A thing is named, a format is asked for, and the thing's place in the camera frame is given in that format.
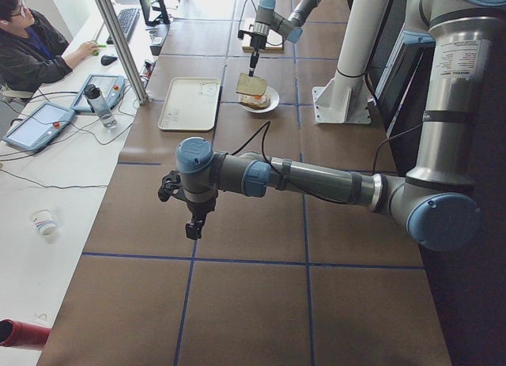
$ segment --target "brown tile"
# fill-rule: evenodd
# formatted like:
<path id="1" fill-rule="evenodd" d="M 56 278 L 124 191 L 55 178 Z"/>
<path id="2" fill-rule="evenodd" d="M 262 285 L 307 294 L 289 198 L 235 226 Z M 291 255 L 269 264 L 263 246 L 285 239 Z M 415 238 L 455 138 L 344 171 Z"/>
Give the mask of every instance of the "brown tile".
<path id="1" fill-rule="evenodd" d="M 221 101 L 237 102 L 237 80 L 239 80 L 239 74 L 247 74 L 249 64 L 249 58 L 227 59 Z M 278 91 L 282 104 L 296 103 L 295 64 L 293 59 L 260 58 L 255 75 L 266 79 L 267 85 Z"/>
<path id="2" fill-rule="evenodd" d="M 220 192 L 197 256 L 305 262 L 302 197 L 274 189 L 263 198 Z"/>
<path id="3" fill-rule="evenodd" d="M 392 219 L 313 197 L 306 204 L 311 262 L 422 266 L 416 242 Z"/>
<path id="4" fill-rule="evenodd" d="M 158 199 L 169 166 L 118 164 L 96 215 L 84 251 L 128 255 L 191 257 L 186 238 L 186 204 Z"/>
<path id="5" fill-rule="evenodd" d="M 222 104 L 214 148 L 232 153 L 265 121 L 271 126 L 266 154 L 299 159 L 298 123 L 294 106 L 279 106 L 256 115 L 239 104 Z M 243 151 L 261 153 L 259 134 Z M 197 256 L 256 260 L 305 261 L 302 197 L 269 189 L 264 198 L 220 192 L 199 241 Z"/>
<path id="6" fill-rule="evenodd" d="M 300 0 L 293 0 L 296 6 Z M 322 0 L 306 22 L 348 22 L 349 7 L 346 0 Z"/>
<path id="7" fill-rule="evenodd" d="M 251 57 L 251 51 L 243 50 L 242 41 L 237 38 L 239 22 L 233 23 L 232 33 L 230 34 L 230 46 L 228 47 L 228 56 Z M 282 51 L 260 50 L 260 59 L 264 58 L 293 58 L 293 43 L 285 41 Z"/>
<path id="8" fill-rule="evenodd" d="M 297 58 L 336 59 L 345 37 L 345 24 L 306 23 L 296 44 Z"/>
<path id="9" fill-rule="evenodd" d="M 38 365 L 172 364 L 189 269 L 81 257 Z"/>
<path id="10" fill-rule="evenodd" d="M 161 54 L 226 56 L 231 26 L 231 21 L 176 21 Z"/>
<path id="11" fill-rule="evenodd" d="M 183 139 L 198 136 L 210 140 L 213 137 L 213 131 L 160 130 L 158 119 L 163 106 L 163 102 L 150 101 L 138 109 L 125 145 L 119 153 L 120 162 L 175 164 L 176 147 Z"/>
<path id="12" fill-rule="evenodd" d="M 313 107 L 300 107 L 300 145 L 304 162 L 341 170 L 372 170 L 377 146 L 387 137 L 380 117 L 370 125 L 315 123 Z M 388 144 L 379 152 L 377 171 L 395 172 Z"/>
<path id="13" fill-rule="evenodd" d="M 300 104 L 313 104 L 313 87 L 327 85 L 334 77 L 337 65 L 337 60 L 297 59 L 295 68 Z"/>
<path id="14" fill-rule="evenodd" d="M 255 3 L 255 6 L 259 4 L 260 0 L 253 0 Z M 253 5 L 251 2 L 247 2 L 246 5 L 244 5 L 244 2 L 246 0 L 236 0 L 236 11 L 234 13 L 234 21 L 238 21 L 240 19 L 241 11 L 243 10 L 244 6 L 244 18 L 253 18 L 255 17 L 255 10 L 253 9 Z M 288 16 L 292 12 L 292 0 L 276 0 L 276 13 L 281 14 L 284 18 L 288 18 Z"/>
<path id="15" fill-rule="evenodd" d="M 225 58 L 162 55 L 149 80 L 147 92 L 155 100 L 165 101 L 174 77 L 223 78 Z"/>
<path id="16" fill-rule="evenodd" d="M 265 140 L 266 155 L 299 160 L 299 123 L 297 109 L 292 105 L 278 105 L 271 112 L 257 114 L 245 111 L 240 104 L 222 104 L 214 148 L 234 152 L 267 121 L 270 121 L 270 128 Z M 261 153 L 262 133 L 241 152 Z"/>
<path id="17" fill-rule="evenodd" d="M 179 366 L 311 364 L 303 266 L 197 262 Z"/>
<path id="18" fill-rule="evenodd" d="M 315 364 L 451 365 L 423 270 L 312 268 Z"/>
<path id="19" fill-rule="evenodd" d="M 179 19 L 230 20 L 235 0 L 181 0 L 175 16 Z"/>

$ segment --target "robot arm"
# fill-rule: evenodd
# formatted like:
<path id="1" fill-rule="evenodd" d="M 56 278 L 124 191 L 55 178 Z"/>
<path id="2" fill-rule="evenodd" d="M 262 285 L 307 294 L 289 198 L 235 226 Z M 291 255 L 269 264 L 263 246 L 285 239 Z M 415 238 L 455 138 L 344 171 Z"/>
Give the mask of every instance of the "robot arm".
<path id="1" fill-rule="evenodd" d="M 309 13 L 318 6 L 320 1 L 321 0 L 300 1 L 294 11 L 290 14 L 289 18 L 285 19 L 283 16 L 274 11 L 276 7 L 276 0 L 260 0 L 253 30 L 251 32 L 239 30 L 238 34 L 240 40 L 244 38 L 244 34 L 251 37 L 253 52 L 251 53 L 250 71 L 248 76 L 254 76 L 255 68 L 259 61 L 259 51 L 265 50 L 266 48 L 269 30 L 274 30 L 282 36 L 284 40 L 296 43 L 302 34 L 302 28 L 300 27 L 306 22 Z"/>
<path id="2" fill-rule="evenodd" d="M 177 149 L 177 168 L 159 190 L 187 203 L 187 236 L 201 238 L 217 191 L 262 197 L 267 187 L 311 194 L 333 202 L 366 206 L 395 220 L 420 245 L 451 251 L 471 241 L 481 211 L 469 197 L 474 181 L 467 165 L 475 112 L 489 49 L 504 30 L 506 0 L 415 0 L 420 19 L 406 18 L 411 32 L 420 22 L 436 41 L 417 164 L 406 178 L 367 176 L 291 160 L 214 152 L 202 138 Z"/>
<path id="3" fill-rule="evenodd" d="M 176 151 L 178 171 L 165 176 L 160 200 L 185 201 L 192 213 L 187 237 L 202 237 L 217 191 L 263 197 L 267 187 L 310 194 L 340 204 L 365 206 L 392 217 L 421 245 L 447 251 L 469 242 L 479 229 L 480 210 L 463 194 L 424 189 L 402 193 L 404 178 L 362 175 L 256 153 L 239 157 L 214 152 L 203 138 L 188 138 Z"/>

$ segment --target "water bottle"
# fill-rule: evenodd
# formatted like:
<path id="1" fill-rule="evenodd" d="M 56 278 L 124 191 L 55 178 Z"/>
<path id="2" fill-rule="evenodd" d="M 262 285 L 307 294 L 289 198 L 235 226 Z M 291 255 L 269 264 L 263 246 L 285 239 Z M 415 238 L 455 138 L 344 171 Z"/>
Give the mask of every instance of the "water bottle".
<path id="1" fill-rule="evenodd" d="M 116 119 L 114 118 L 108 104 L 105 102 L 100 88 L 96 87 L 94 84 L 88 84 L 86 85 L 83 94 L 85 95 L 89 106 L 92 108 L 92 111 L 98 115 L 102 124 L 105 127 L 113 127 L 116 124 Z"/>

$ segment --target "white desk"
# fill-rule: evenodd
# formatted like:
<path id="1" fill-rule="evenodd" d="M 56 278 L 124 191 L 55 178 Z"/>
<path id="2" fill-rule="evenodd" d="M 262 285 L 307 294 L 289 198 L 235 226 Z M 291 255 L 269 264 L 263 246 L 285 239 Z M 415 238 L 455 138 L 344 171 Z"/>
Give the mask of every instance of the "white desk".
<path id="1" fill-rule="evenodd" d="M 75 50 L 82 42 L 93 39 L 102 20 L 90 18 L 77 34 L 67 51 Z M 107 29 L 103 29 L 98 42 L 105 43 Z M 130 40 L 130 50 L 141 70 L 145 59 L 153 60 L 149 50 L 149 34 L 144 29 L 142 18 Z M 41 87 L 41 92 L 78 91 L 90 73 L 125 75 L 121 63 L 110 66 L 100 64 L 100 56 L 115 54 L 114 46 L 100 49 L 99 56 L 91 56 L 63 80 Z M 74 95 L 50 95 L 56 104 L 70 106 Z M 37 98 L 23 110 L 31 113 L 45 99 Z M 94 116 L 78 116 L 77 127 L 86 127 L 101 142 L 112 140 L 127 129 L 137 111 L 132 90 L 115 108 L 118 124 L 109 130 Z M 118 154 L 127 137 L 128 130 L 108 145 L 100 145 L 96 139 L 68 126 L 55 141 L 41 153 L 21 160 L 4 161 L 3 169 L 15 175 L 36 180 L 44 185 L 92 186 L 107 185 L 114 171 Z M 22 157 L 5 142 L 0 142 L 0 159 Z M 105 188 L 66 189 L 42 188 L 0 172 L 0 319 L 13 319 L 34 323 L 42 317 L 48 325 L 54 323 L 81 250 L 92 227 L 96 212 L 105 193 Z M 41 236 L 29 220 L 38 209 L 49 209 L 58 229 L 49 236 Z M 0 348 L 2 365 L 35 365 L 40 352 L 15 348 Z"/>

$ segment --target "paper cup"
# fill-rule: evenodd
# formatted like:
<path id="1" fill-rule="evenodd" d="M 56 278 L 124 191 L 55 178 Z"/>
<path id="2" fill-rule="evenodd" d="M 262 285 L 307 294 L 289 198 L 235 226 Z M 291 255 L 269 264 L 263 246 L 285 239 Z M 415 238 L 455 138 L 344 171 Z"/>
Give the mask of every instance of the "paper cup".
<path id="1" fill-rule="evenodd" d="M 47 236 L 56 230 L 55 220 L 47 209 L 37 210 L 35 213 L 32 213 L 30 219 L 43 236 Z"/>

